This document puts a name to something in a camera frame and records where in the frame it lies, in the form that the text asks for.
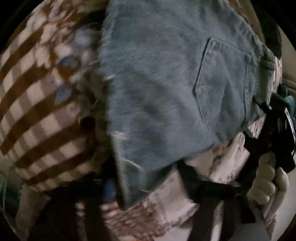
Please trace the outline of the floral quilt bed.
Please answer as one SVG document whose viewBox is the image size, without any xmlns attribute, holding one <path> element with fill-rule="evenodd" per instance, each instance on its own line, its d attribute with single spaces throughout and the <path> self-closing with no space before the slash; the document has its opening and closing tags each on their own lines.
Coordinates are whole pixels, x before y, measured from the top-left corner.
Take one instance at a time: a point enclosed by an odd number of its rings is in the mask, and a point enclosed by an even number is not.
<svg viewBox="0 0 296 241">
<path fill-rule="evenodd" d="M 185 179 L 203 154 L 244 161 L 242 131 L 180 159 L 142 201 L 119 206 L 108 131 L 108 80 L 98 72 L 110 1 L 43 1 L 1 53 L 1 154 L 23 180 L 21 240 L 155 240 L 193 221 L 190 238 L 211 238 L 213 214 Z M 246 129 L 257 130 L 262 114 Z"/>
</svg>

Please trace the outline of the distressed blue denim shorts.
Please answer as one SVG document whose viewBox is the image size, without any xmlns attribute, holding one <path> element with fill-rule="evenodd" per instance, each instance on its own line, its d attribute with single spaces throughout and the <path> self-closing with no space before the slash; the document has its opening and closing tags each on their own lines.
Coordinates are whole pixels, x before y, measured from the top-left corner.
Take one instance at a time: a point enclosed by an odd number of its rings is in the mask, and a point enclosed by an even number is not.
<svg viewBox="0 0 296 241">
<path fill-rule="evenodd" d="M 226 1 L 110 1 L 98 72 L 122 209 L 180 159 L 235 138 L 269 101 L 274 54 Z"/>
</svg>

